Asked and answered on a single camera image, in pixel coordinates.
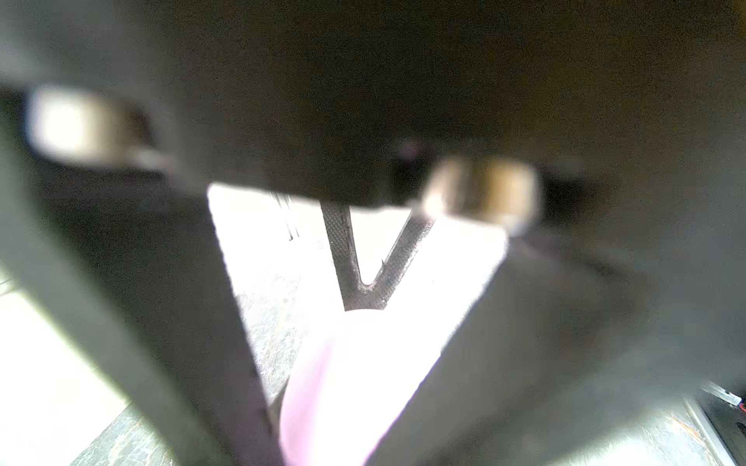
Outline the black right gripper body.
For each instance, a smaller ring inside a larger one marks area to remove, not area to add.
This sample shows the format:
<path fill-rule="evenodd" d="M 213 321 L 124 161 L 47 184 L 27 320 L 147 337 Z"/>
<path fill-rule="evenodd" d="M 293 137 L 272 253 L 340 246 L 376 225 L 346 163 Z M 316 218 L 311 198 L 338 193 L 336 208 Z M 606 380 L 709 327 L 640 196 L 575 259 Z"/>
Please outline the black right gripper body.
<path fill-rule="evenodd" d="M 741 1 L 5 1 L 1 85 L 117 99 L 167 154 L 42 189 L 80 215 L 403 204 L 456 151 L 538 167 L 571 230 L 745 228 Z"/>

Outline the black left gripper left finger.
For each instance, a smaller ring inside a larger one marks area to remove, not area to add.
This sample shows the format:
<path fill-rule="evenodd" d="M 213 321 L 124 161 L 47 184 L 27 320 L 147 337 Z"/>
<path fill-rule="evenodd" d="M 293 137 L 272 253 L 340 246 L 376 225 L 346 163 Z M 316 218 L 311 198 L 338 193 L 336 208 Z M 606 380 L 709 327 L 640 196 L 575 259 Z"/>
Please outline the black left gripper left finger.
<path fill-rule="evenodd" d="M 350 207 L 322 202 L 321 210 L 344 309 L 363 309 L 364 285 L 359 273 Z"/>

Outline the purple earbud charging case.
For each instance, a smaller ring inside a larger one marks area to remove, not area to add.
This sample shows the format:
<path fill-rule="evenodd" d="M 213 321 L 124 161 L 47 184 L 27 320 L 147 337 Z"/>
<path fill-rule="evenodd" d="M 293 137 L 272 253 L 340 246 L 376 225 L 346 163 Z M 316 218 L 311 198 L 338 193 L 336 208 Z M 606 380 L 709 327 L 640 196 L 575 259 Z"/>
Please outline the purple earbud charging case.
<path fill-rule="evenodd" d="M 285 462 L 365 464 L 461 322 L 431 309 L 363 309 L 312 331 L 280 412 Z"/>

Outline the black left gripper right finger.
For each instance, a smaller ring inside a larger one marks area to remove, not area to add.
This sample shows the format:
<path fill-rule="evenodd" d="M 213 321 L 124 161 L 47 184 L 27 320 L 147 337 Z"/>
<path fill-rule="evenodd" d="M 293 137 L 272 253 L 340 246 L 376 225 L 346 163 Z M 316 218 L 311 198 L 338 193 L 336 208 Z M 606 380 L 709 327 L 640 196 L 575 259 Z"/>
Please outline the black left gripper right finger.
<path fill-rule="evenodd" d="M 386 308 L 433 225 L 434 220 L 422 214 L 408 217 L 373 283 L 363 293 L 363 309 Z"/>

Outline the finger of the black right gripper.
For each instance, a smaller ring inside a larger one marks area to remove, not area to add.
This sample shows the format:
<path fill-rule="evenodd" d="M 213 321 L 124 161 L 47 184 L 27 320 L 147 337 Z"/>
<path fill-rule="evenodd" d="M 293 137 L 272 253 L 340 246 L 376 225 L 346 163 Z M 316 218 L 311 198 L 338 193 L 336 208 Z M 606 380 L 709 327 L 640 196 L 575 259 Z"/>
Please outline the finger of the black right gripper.
<path fill-rule="evenodd" d="M 1 259 L 184 465 L 279 465 L 205 194 L 33 153 L 1 93 Z"/>
<path fill-rule="evenodd" d="M 373 465 L 543 465 L 745 376 L 745 181 L 547 179 Z"/>

